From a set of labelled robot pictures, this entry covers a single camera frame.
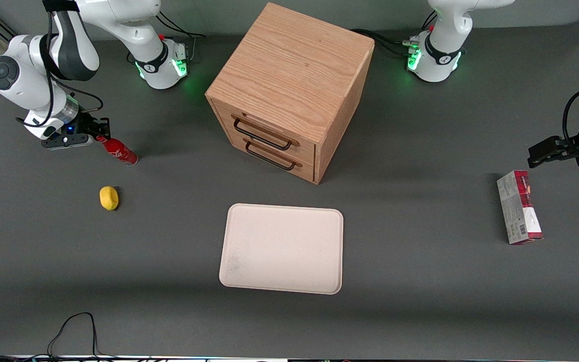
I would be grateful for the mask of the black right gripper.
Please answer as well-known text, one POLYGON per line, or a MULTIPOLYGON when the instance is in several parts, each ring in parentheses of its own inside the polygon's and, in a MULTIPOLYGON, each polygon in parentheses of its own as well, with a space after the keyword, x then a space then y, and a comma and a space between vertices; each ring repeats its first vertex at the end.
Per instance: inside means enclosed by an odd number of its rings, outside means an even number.
POLYGON ((71 122, 71 134, 86 134, 95 140, 110 140, 109 118, 94 118, 90 113, 78 113, 71 122))

